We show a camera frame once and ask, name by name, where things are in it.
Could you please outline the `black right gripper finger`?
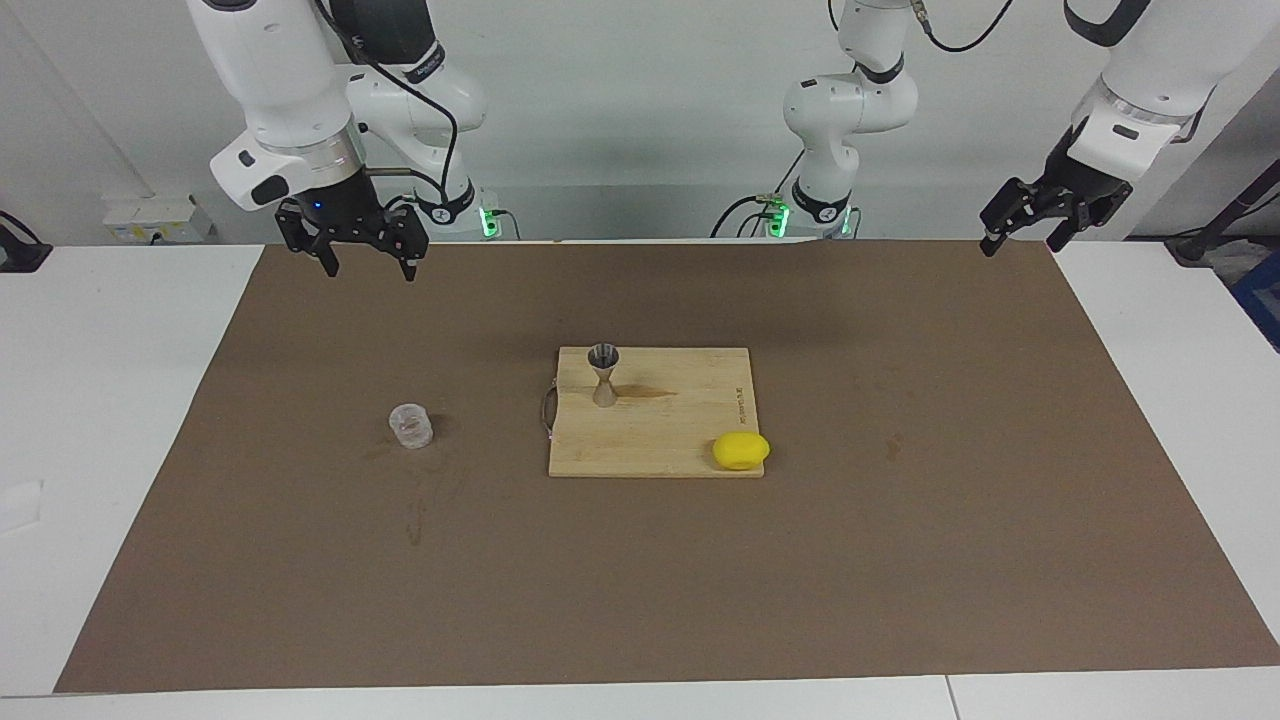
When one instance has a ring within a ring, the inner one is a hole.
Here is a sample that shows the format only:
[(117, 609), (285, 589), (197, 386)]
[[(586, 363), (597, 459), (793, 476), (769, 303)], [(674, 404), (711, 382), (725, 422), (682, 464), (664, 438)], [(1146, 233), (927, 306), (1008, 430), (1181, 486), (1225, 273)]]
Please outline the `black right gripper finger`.
[(332, 238), (324, 229), (310, 228), (302, 208), (294, 200), (284, 200), (276, 206), (276, 227), (292, 252), (317, 260), (328, 277), (338, 275), (340, 264), (332, 249)]
[(412, 283), (417, 265), (425, 259), (430, 243), (416, 208), (397, 205), (381, 213), (381, 228), (375, 233), (375, 249), (398, 263), (406, 282)]

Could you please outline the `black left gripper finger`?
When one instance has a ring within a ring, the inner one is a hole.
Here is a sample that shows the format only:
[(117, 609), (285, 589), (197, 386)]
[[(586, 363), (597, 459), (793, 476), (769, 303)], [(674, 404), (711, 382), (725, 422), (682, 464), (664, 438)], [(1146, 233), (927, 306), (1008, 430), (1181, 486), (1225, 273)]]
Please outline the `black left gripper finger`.
[(1079, 233), (1106, 220), (1106, 199), (1089, 201), (1075, 196), (1062, 196), (1046, 211), (1046, 217), (1061, 219), (1046, 240), (1051, 252), (1060, 252)]
[(1039, 188), (1019, 178), (1007, 179), (980, 210), (984, 237), (980, 251), (992, 258), (1019, 229), (1037, 220), (1036, 200)]

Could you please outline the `clear glass cup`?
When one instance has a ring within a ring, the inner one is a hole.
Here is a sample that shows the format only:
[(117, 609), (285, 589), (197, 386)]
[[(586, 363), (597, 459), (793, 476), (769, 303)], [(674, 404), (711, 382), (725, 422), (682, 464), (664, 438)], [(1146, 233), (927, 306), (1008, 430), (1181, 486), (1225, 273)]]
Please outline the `clear glass cup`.
[(403, 448), (424, 448), (434, 439), (428, 410), (419, 404), (401, 404), (390, 410), (389, 428)]

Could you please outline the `steel double jigger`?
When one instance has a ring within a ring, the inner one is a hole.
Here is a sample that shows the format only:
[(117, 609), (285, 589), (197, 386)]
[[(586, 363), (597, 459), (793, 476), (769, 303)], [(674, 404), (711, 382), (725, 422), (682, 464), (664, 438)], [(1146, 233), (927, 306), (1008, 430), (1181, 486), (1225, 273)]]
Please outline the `steel double jigger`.
[(620, 350), (612, 343), (600, 342), (588, 350), (588, 364), (596, 379), (591, 401), (598, 407), (612, 407), (617, 402), (618, 396), (612, 383), (612, 374), (618, 363)]

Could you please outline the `black tripod stand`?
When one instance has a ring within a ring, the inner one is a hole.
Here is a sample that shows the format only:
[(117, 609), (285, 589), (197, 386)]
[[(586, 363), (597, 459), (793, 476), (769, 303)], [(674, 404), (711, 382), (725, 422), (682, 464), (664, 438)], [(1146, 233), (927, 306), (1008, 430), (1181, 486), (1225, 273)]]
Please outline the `black tripod stand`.
[(1165, 249), (1181, 266), (1203, 266), (1204, 255), (1222, 245), (1222, 236), (1228, 228), (1280, 199), (1277, 187), (1280, 187), (1280, 158), (1276, 158), (1207, 224), (1167, 237), (1164, 241)]

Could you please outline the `blue crate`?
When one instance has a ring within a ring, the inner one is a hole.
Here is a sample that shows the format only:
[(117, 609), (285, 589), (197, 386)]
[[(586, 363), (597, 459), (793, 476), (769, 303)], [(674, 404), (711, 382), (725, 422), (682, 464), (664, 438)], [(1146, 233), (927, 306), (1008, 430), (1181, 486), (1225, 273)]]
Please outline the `blue crate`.
[(1230, 287), (1245, 315), (1280, 354), (1280, 249), (1247, 272)]

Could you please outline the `black clamp stand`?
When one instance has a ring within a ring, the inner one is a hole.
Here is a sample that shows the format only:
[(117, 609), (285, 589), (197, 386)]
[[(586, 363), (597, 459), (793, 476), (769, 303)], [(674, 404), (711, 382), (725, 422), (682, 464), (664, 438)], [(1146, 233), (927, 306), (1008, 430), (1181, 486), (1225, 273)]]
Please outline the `black clamp stand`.
[(37, 272), (52, 252), (24, 222), (0, 210), (0, 274), (29, 274)]

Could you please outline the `bamboo cutting board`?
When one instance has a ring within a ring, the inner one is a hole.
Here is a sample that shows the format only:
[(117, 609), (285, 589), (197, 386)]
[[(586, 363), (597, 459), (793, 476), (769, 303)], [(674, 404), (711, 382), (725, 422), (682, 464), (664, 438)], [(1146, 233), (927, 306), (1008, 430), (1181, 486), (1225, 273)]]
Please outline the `bamboo cutting board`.
[(763, 462), (727, 470), (714, 442), (760, 429), (751, 355), (745, 347), (622, 347), (611, 373), (617, 400), (595, 401), (589, 347), (557, 351), (553, 478), (710, 479), (765, 474)]

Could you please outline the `yellow lemon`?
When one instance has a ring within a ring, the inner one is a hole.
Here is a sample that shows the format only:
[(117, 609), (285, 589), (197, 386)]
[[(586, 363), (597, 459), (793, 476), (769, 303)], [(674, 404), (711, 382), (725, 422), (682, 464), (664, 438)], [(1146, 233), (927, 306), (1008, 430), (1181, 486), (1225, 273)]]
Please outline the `yellow lemon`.
[(748, 430), (723, 433), (710, 445), (716, 465), (724, 471), (762, 471), (771, 451), (764, 436)]

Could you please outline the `brown table mat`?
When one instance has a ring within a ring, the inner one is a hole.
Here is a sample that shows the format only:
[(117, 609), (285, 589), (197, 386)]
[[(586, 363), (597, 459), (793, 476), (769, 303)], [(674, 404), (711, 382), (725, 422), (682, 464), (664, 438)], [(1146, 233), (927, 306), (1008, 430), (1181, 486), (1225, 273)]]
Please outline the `brown table mat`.
[[(1280, 665), (1057, 263), (266, 249), (56, 688)], [(748, 348), (765, 475), (548, 477), (557, 351), (599, 341)]]

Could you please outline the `white wall socket box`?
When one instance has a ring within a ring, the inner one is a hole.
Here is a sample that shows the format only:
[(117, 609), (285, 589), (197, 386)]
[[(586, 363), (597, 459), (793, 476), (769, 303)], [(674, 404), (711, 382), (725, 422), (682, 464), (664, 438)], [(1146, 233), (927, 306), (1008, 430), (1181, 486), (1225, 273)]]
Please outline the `white wall socket box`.
[(118, 242), (147, 246), (206, 243), (218, 236), (191, 195), (109, 201), (102, 227)]

